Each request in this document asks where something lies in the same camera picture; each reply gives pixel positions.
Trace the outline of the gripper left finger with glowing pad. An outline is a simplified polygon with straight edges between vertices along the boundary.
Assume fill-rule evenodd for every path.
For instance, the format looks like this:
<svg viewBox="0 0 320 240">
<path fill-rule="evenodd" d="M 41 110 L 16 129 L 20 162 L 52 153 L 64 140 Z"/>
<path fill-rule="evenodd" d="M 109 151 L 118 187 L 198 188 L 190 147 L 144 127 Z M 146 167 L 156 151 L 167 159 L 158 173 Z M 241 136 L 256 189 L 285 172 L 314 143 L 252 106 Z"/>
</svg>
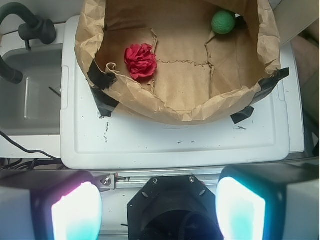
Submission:
<svg viewBox="0 0 320 240">
<path fill-rule="evenodd" d="M 2 240 L 96 240 L 102 197 L 85 170 L 1 170 Z"/>
</svg>

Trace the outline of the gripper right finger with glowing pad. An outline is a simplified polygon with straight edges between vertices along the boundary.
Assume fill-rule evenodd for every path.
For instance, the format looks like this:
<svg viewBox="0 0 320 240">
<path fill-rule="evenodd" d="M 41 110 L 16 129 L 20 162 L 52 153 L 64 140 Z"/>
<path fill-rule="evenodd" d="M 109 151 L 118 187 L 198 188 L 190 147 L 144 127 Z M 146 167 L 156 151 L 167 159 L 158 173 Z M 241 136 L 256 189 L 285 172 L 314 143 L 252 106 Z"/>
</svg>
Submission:
<svg viewBox="0 0 320 240">
<path fill-rule="evenodd" d="M 228 165 L 220 173 L 215 208 L 226 240 L 318 240 L 320 166 Z"/>
</svg>

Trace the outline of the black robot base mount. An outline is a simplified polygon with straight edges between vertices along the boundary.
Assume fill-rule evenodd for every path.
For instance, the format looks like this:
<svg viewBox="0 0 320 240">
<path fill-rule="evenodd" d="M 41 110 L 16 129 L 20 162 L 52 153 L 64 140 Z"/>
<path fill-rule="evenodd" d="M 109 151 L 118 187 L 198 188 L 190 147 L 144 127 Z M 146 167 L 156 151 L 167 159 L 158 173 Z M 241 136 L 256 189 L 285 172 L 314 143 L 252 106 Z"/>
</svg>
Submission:
<svg viewBox="0 0 320 240">
<path fill-rule="evenodd" d="M 222 240 L 216 196 L 201 182 L 148 182 L 127 204 L 130 240 Z"/>
</svg>

